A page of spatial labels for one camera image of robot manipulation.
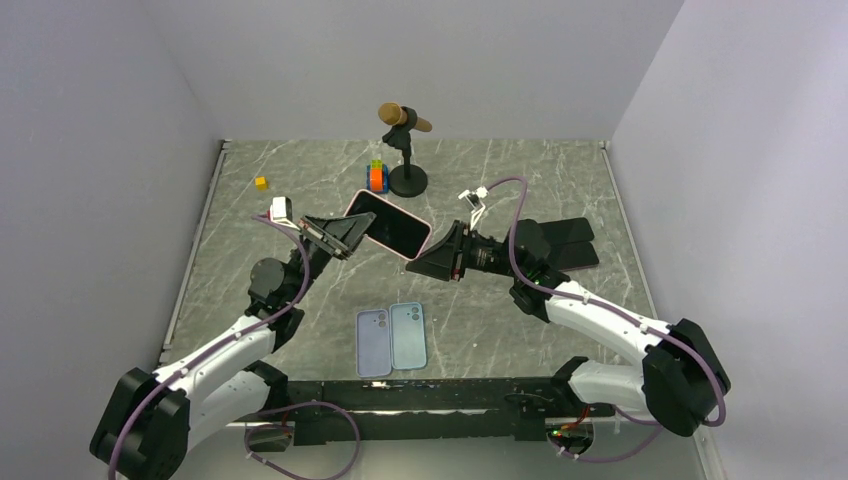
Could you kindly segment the lilac phone case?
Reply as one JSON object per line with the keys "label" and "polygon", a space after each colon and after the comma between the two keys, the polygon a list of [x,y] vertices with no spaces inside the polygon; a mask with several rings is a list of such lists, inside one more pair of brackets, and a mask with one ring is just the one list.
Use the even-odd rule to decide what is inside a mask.
{"label": "lilac phone case", "polygon": [[391,331],[384,309],[358,312],[356,368],[360,378],[387,376],[392,372]]}

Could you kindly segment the light blue phone case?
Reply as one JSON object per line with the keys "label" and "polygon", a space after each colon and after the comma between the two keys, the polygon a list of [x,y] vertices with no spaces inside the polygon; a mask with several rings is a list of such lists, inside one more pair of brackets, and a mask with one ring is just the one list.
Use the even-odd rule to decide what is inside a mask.
{"label": "light blue phone case", "polygon": [[397,303],[389,308],[392,367],[422,369],[427,364],[423,307],[418,302]]}

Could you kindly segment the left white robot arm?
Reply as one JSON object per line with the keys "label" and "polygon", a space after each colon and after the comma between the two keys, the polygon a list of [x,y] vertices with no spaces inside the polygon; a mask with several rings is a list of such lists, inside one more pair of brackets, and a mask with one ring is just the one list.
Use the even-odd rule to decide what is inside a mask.
{"label": "left white robot arm", "polygon": [[119,379],[89,446],[108,478],[169,479],[192,448],[230,422],[254,413],[279,417],[288,378],[264,359],[293,338],[304,317],[298,304],[332,259],[355,252],[376,216],[255,219],[293,241],[288,261],[254,265],[245,313],[213,340],[169,365],[134,368]]}

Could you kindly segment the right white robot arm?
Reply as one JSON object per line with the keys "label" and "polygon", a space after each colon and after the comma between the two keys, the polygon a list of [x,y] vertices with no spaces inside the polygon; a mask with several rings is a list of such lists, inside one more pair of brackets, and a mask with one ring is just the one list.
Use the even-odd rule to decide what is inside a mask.
{"label": "right white robot arm", "polygon": [[574,357],[556,372],[551,399],[564,415],[608,404],[647,413],[683,437],[700,426],[722,424],[731,382],[701,326],[686,318],[675,323],[648,318],[595,295],[549,263],[547,234],[525,219],[498,241],[456,221],[406,269],[441,281],[459,281],[469,270],[508,277],[509,294],[524,314],[619,354],[622,365]]}

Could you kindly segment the black phone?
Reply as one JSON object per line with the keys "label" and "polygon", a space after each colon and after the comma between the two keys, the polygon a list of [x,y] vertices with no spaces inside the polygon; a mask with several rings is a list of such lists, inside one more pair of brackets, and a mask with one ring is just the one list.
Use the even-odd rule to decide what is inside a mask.
{"label": "black phone", "polygon": [[600,260],[591,242],[573,242],[552,246],[548,262],[554,269],[567,272],[596,267]]}
{"label": "black phone", "polygon": [[551,246],[591,242],[594,231],[585,217],[542,222],[539,224],[544,239]]}

